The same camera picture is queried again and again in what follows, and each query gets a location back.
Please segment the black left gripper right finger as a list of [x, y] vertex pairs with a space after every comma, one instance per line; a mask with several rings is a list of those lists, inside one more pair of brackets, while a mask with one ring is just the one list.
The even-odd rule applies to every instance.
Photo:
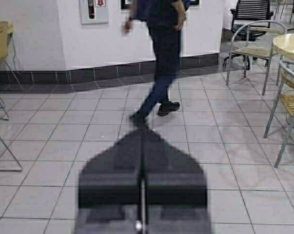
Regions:
[[146, 228], [149, 234], [210, 234], [207, 179], [188, 153], [142, 130]]

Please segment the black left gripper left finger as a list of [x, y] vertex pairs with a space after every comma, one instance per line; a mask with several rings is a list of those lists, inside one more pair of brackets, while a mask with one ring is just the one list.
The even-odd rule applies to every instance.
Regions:
[[78, 177], [79, 234], [138, 234], [143, 130], [92, 157]]

